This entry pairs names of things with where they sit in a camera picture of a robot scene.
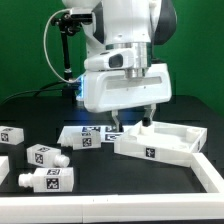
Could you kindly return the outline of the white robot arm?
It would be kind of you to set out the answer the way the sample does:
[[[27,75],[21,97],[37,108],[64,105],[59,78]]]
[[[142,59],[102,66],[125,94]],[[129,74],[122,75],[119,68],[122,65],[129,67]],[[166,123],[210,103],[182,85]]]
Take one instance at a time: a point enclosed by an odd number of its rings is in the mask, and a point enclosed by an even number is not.
[[[153,48],[174,34],[172,0],[62,0],[86,36],[83,101],[94,113],[143,106],[142,125],[152,124],[158,103],[171,98],[167,64]]]

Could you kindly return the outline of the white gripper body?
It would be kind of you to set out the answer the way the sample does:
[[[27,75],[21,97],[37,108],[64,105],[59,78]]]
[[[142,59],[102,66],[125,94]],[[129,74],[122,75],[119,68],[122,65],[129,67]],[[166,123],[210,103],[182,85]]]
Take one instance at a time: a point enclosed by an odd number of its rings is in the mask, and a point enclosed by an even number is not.
[[[83,96],[85,108],[93,113],[167,102],[171,98],[167,64],[153,64],[140,78],[126,78],[124,70],[87,72]]]

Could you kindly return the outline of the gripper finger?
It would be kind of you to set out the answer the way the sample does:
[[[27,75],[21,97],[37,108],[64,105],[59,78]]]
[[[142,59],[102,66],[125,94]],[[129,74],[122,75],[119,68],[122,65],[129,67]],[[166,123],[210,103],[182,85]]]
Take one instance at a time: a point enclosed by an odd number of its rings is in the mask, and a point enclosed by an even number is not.
[[[118,119],[118,110],[113,110],[111,112],[111,115],[112,115],[112,119],[113,119],[113,121],[115,123],[115,126],[116,126],[116,131],[117,132],[123,132],[123,125]]]
[[[156,111],[156,105],[155,104],[147,105],[144,107],[144,109],[145,114],[142,119],[142,125],[148,127],[152,124],[153,117]]]

